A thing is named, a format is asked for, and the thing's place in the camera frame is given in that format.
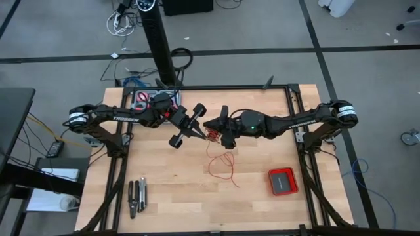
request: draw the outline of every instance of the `red box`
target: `red box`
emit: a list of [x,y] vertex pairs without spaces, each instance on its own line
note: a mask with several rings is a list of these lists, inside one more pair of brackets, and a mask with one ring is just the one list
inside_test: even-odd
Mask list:
[[268,177],[270,178],[271,188],[275,196],[298,192],[292,168],[288,167],[270,170],[268,171]]

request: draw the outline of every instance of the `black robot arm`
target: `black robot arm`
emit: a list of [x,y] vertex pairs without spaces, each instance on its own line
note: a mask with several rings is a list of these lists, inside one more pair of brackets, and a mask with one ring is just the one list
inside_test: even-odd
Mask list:
[[[232,117],[240,111],[239,116]],[[322,140],[338,135],[342,128],[352,128],[358,123],[358,118],[352,104],[336,100],[289,117],[271,117],[251,109],[239,109],[228,117],[228,107],[223,106],[220,117],[203,125],[222,134],[221,144],[226,149],[233,149],[236,147],[235,138],[240,136],[273,139],[289,129],[318,122],[324,124],[303,136],[305,149],[318,148]]]
[[109,133],[100,126],[105,121],[139,123],[149,128],[158,128],[163,122],[169,121],[180,130],[179,134],[174,135],[169,141],[169,144],[174,148],[179,148],[182,145],[184,136],[205,139],[197,121],[197,118],[202,117],[206,112],[203,104],[197,104],[193,116],[189,117],[185,114],[186,108],[174,106],[171,97],[166,93],[158,94],[146,103],[147,108],[141,111],[107,105],[78,106],[70,110],[69,120],[63,125],[69,126],[69,129],[75,133],[89,134],[103,142],[109,157],[126,156],[125,148],[130,138],[124,140],[119,134]]

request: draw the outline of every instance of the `red component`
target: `red component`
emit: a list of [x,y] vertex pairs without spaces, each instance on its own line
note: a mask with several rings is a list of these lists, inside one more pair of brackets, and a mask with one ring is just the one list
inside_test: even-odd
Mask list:
[[220,134],[219,132],[212,130],[211,128],[205,128],[207,131],[207,139],[211,142],[219,143]]
[[[279,174],[286,174],[287,175],[287,180],[288,180],[289,185],[290,185],[289,191],[277,191],[276,186],[273,183],[273,179],[276,179],[275,176],[278,176]],[[293,169],[291,167],[270,170],[270,171],[268,171],[268,177],[270,178],[271,188],[272,188],[273,194],[275,196],[297,193],[298,190],[299,190],[298,187],[297,187],[297,184],[296,184],[296,179],[295,179],[295,175],[293,173]]]

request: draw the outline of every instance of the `black pole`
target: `black pole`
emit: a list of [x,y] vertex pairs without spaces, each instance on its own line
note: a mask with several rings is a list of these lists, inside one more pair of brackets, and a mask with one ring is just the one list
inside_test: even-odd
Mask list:
[[144,32],[160,79],[166,85],[180,85],[175,75],[171,51],[169,50],[168,39],[166,38],[165,28],[163,27],[159,11],[159,3],[157,0],[145,2],[148,2],[151,7],[139,6],[140,17],[142,18]]

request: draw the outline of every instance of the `white cable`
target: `white cable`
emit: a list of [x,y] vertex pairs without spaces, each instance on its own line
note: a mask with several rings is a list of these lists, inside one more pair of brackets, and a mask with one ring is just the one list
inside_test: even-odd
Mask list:
[[[112,34],[114,36],[118,36],[118,37],[125,37],[125,36],[128,36],[128,35],[132,34],[134,32],[135,26],[130,25],[130,21],[129,21],[128,16],[125,16],[125,28],[118,29],[118,27],[114,26],[114,32],[111,32],[111,30],[110,30],[110,20],[113,19],[114,17],[117,17],[116,15],[117,15],[117,11],[114,11],[114,13],[112,13],[112,15],[106,20],[106,29],[108,30],[108,32],[110,32],[110,34]],[[127,29],[131,29],[131,31],[129,33],[123,34],[127,31]]]

